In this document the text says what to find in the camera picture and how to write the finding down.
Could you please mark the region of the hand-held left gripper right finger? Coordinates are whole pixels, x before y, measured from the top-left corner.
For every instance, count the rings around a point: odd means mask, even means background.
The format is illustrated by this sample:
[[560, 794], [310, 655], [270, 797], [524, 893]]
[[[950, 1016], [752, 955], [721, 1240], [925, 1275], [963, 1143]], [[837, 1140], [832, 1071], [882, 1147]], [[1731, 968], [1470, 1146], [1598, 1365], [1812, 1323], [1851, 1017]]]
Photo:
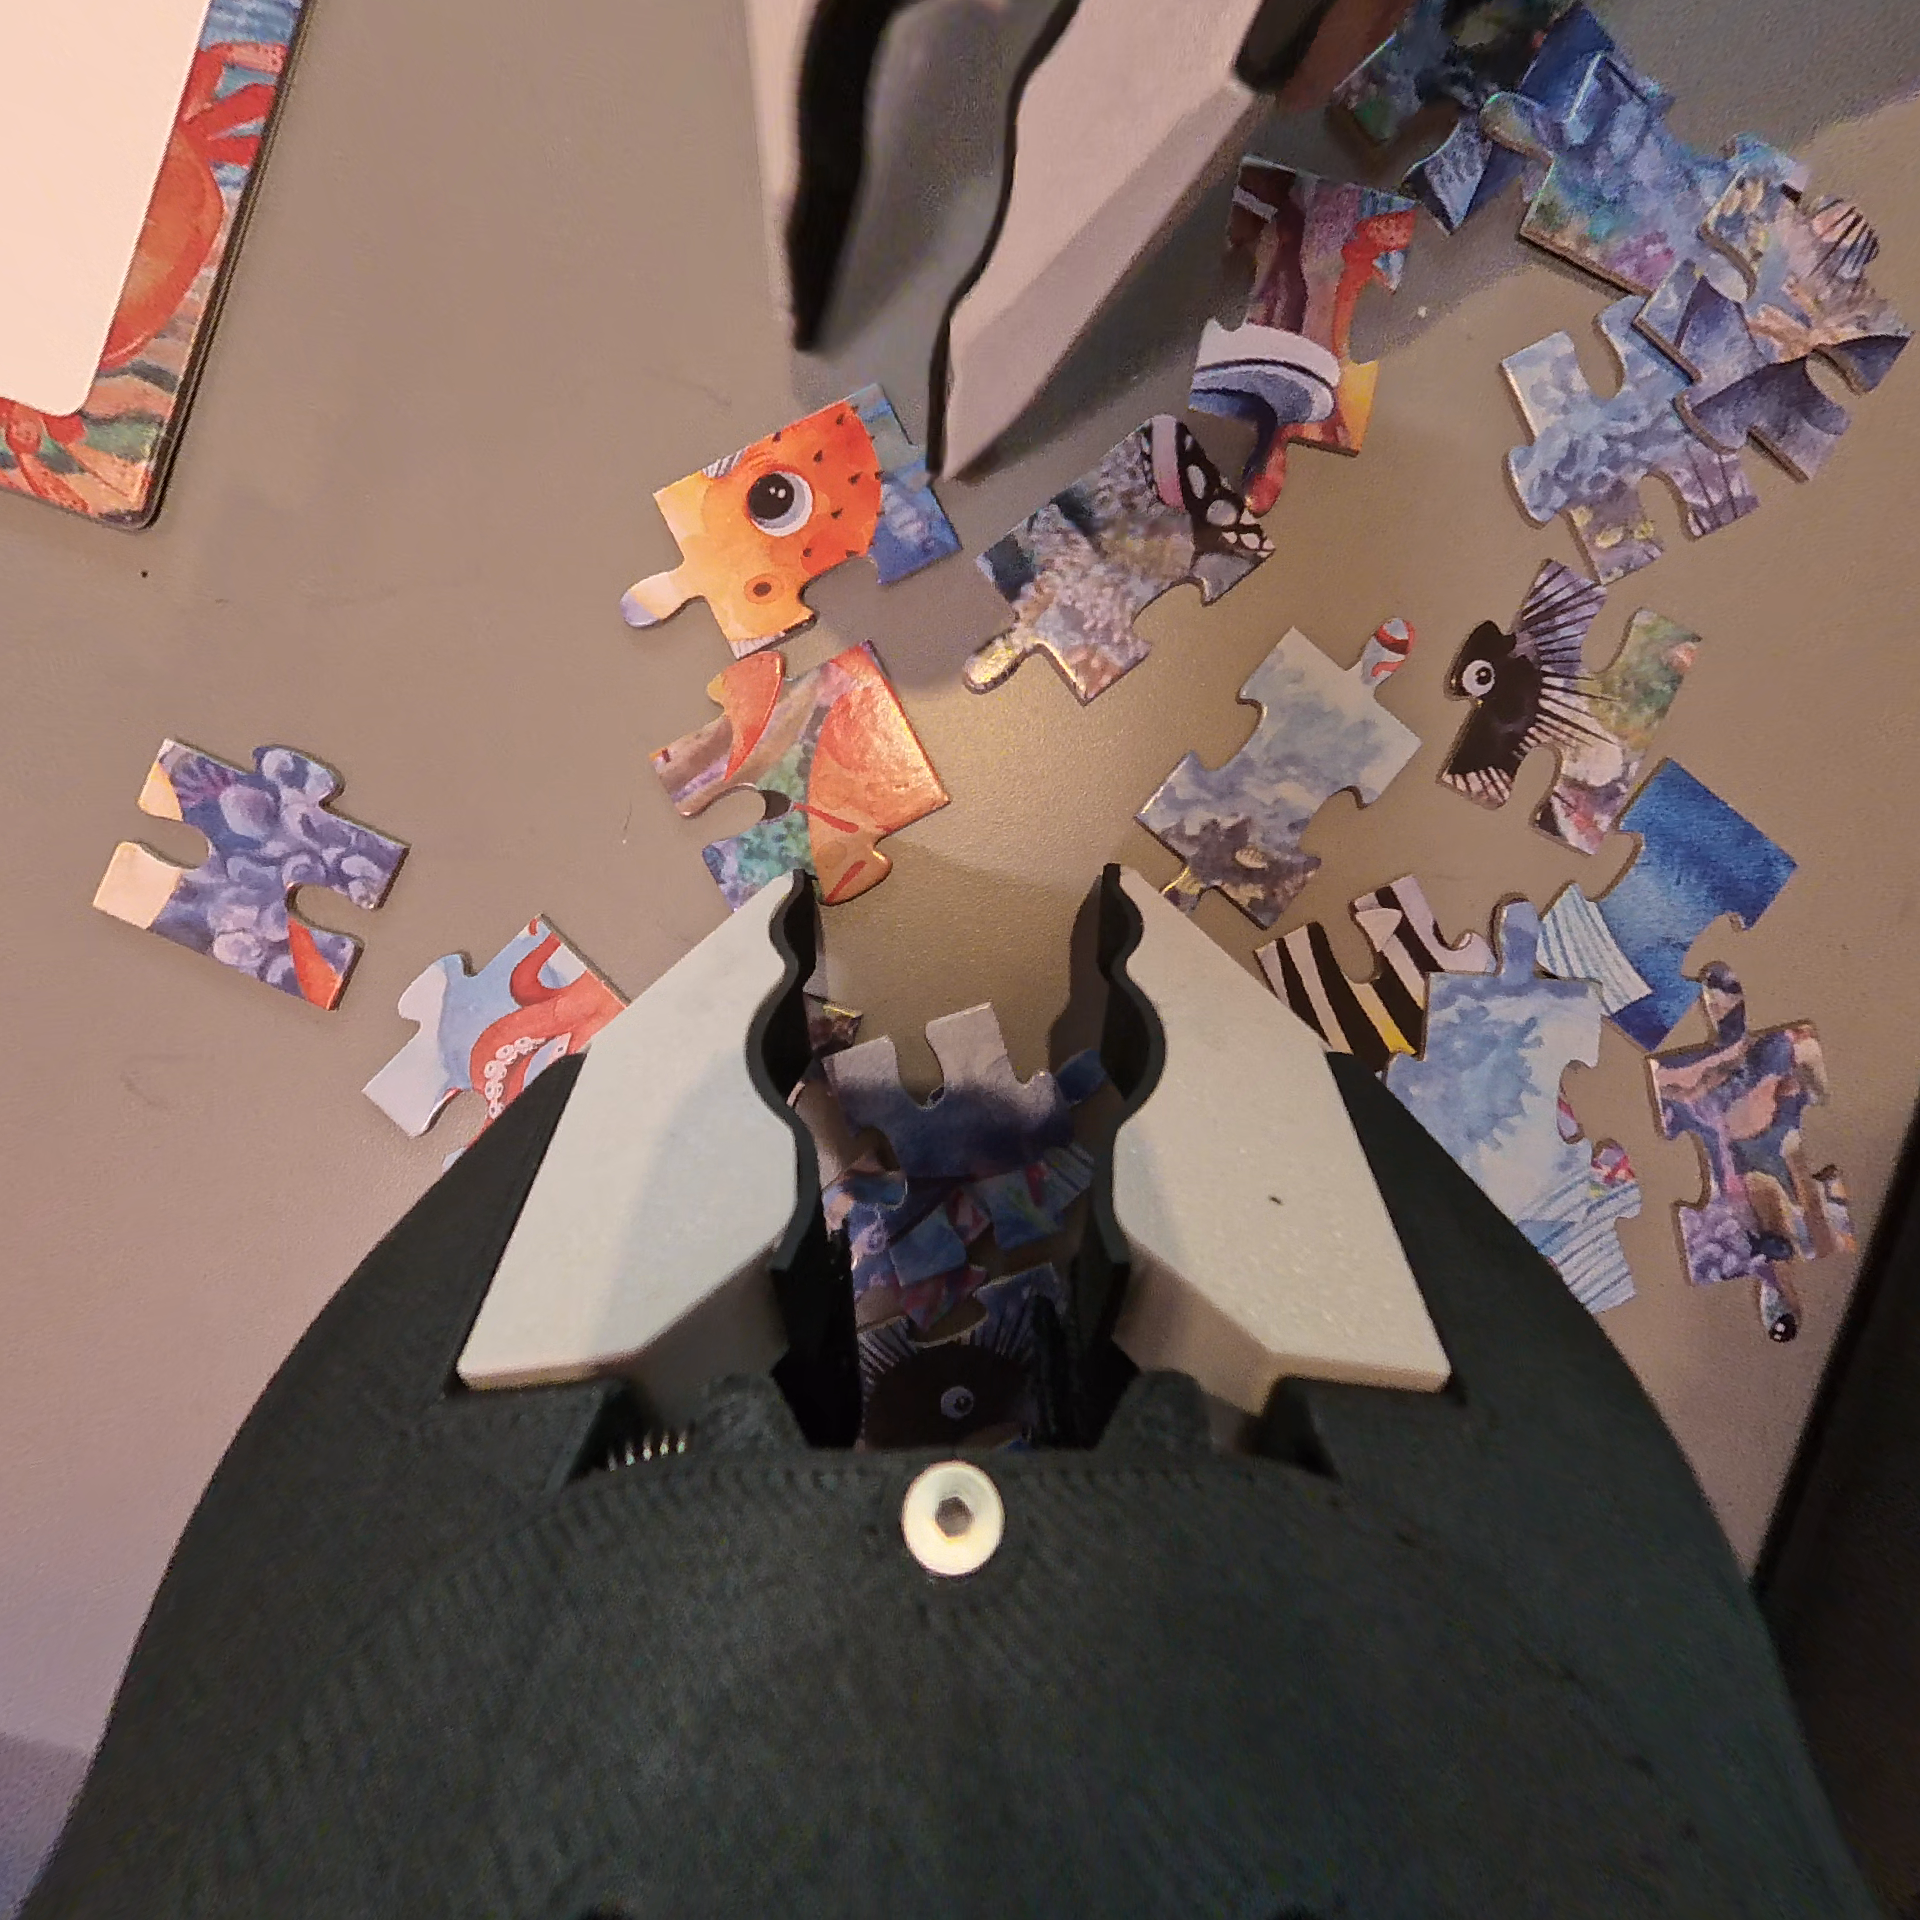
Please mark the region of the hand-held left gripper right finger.
[[1449, 1359], [1310, 1026], [1138, 873], [1089, 898], [1117, 1096], [1068, 1333], [1074, 1437], [1134, 1371], [1258, 1417], [1284, 1379], [1437, 1389]]

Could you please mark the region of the pile of loose puzzle pieces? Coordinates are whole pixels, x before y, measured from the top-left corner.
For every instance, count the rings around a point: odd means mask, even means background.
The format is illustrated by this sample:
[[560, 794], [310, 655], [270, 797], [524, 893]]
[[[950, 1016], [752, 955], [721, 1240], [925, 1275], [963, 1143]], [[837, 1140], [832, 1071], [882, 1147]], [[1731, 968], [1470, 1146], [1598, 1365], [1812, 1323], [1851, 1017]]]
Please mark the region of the pile of loose puzzle pieces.
[[[1499, 213], [1516, 179], [1531, 248], [1640, 300], [1704, 442], [1822, 443], [1845, 409], [1798, 323], [1820, 275], [1854, 336], [1825, 348], [1836, 367], [1868, 378], [1905, 345], [1869, 223], [1760, 135], [1678, 138], [1669, 90], [1590, 8], [1546, 12], [1525, 76], [1414, 167], [1444, 224]], [[1616, 360], [1600, 397], [1620, 379]], [[1533, 568], [1501, 621], [1466, 521], [1492, 501], [1485, 431], [1466, 432], [1506, 425], [1492, 379], [1453, 368], [1396, 408], [1422, 415], [1390, 435], [1422, 490], [1314, 525], [1280, 493], [1254, 512], [1270, 555], [1216, 600], [1180, 583], [1140, 609], [1146, 659], [1089, 705], [1046, 651], [968, 684], [1014, 626], [977, 565], [1003, 535], [963, 560], [877, 385], [672, 479], [677, 565], [619, 613], [651, 631], [707, 609], [722, 655], [702, 725], [633, 757], [641, 818], [752, 804], [702, 849], [697, 931], [802, 873], [841, 939], [899, 835], [947, 816], [944, 876], [980, 898], [916, 881], [875, 964], [968, 977], [973, 923], [997, 969], [1037, 964], [1027, 908], [1066, 898], [1042, 853], [1147, 835], [1163, 901], [1261, 931], [1238, 964], [1613, 1315], [1682, 1435], [1753, 1452], [1760, 1380], [1811, 1368], [1748, 1360], [1733, 1309], [1681, 1307], [1681, 1288], [1753, 1301], [1774, 1351], [1836, 1320], [1792, 1277], [1851, 1261], [1866, 1220], [1829, 1147], [1892, 1139], [1915, 1103], [1915, 617], [1858, 621], [1890, 613], [1869, 579], [1915, 586], [1915, 496], [1874, 524], [1892, 560], [1848, 538], [1829, 565], [1803, 517], [1709, 583], [1672, 576], [1674, 613], [1646, 568], [1598, 583], [1581, 551]], [[1245, 421], [1154, 416], [1242, 493]]]

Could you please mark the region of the puzzle frame board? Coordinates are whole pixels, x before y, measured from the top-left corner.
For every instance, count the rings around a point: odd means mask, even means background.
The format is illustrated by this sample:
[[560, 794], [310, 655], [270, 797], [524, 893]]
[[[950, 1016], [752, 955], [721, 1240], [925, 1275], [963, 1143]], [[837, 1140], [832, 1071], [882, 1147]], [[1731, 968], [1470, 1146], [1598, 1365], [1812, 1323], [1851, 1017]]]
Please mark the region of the puzzle frame board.
[[302, 2], [5, 4], [5, 490], [158, 515], [302, 25]]

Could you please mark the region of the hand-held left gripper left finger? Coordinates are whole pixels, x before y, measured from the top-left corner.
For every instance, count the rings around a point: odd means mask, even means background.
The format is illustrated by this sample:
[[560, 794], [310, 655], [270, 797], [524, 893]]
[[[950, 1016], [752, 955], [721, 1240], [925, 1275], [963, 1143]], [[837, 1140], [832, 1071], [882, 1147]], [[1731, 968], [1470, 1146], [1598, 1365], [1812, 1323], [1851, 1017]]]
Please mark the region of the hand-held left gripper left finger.
[[460, 1356], [467, 1386], [636, 1380], [690, 1420], [773, 1371], [804, 1437], [849, 1448], [860, 1386], [846, 1260], [812, 1133], [810, 879], [771, 881], [589, 1043]]

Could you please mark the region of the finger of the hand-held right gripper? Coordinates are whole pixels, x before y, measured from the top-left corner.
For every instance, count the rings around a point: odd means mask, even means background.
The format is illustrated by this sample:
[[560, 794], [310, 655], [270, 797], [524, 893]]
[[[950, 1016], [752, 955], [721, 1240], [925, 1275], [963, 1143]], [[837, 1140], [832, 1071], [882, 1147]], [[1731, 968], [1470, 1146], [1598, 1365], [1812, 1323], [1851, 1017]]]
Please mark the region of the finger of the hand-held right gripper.
[[858, 210], [873, 67], [899, 2], [752, 2], [752, 98], [773, 285], [814, 352]]
[[947, 325], [944, 473], [1006, 435], [1260, 112], [1260, 2], [1085, 2], [1027, 79], [1006, 209]]

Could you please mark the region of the blue mottled puzzle piece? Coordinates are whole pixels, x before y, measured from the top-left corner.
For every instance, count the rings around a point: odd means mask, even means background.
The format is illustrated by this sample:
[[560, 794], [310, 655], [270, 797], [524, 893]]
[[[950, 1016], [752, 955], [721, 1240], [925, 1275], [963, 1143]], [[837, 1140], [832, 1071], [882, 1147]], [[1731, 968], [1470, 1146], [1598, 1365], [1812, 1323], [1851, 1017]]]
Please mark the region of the blue mottled puzzle piece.
[[1689, 379], [1635, 329], [1640, 306], [1628, 296], [1600, 311], [1598, 327], [1622, 372], [1606, 401], [1593, 395], [1565, 331], [1501, 362], [1533, 436], [1506, 458], [1520, 505], [1538, 524], [1565, 515], [1600, 586], [1665, 553], [1641, 504], [1651, 473], [1681, 496], [1692, 538], [1760, 508], [1737, 455], [1717, 450], [1678, 415], [1674, 403]]

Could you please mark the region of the black white spotted puzzle piece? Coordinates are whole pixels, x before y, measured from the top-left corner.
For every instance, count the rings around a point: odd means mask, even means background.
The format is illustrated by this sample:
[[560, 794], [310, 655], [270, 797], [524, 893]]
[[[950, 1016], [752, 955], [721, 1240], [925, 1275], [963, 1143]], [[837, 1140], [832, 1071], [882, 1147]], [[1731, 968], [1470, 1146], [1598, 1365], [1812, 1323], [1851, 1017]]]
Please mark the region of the black white spotted puzzle piece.
[[1082, 705], [1138, 666], [1140, 609], [1172, 586], [1206, 602], [1274, 553], [1261, 521], [1178, 416], [1153, 416], [978, 560], [1014, 626], [977, 649], [973, 691], [1046, 651]]

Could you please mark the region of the red white banded puzzle piece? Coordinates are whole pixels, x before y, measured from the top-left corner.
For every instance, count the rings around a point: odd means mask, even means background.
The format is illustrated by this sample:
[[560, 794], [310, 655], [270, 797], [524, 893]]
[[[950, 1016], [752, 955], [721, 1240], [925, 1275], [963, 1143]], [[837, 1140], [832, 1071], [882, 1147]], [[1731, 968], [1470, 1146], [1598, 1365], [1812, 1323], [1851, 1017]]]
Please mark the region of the red white banded puzzle piece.
[[1242, 161], [1229, 255], [1252, 260], [1252, 288], [1242, 325], [1206, 325], [1189, 408], [1254, 431], [1238, 483], [1252, 512], [1282, 493], [1286, 443], [1362, 443], [1377, 367], [1350, 360], [1353, 309], [1373, 282], [1398, 288], [1414, 213], [1414, 202], [1371, 186]]

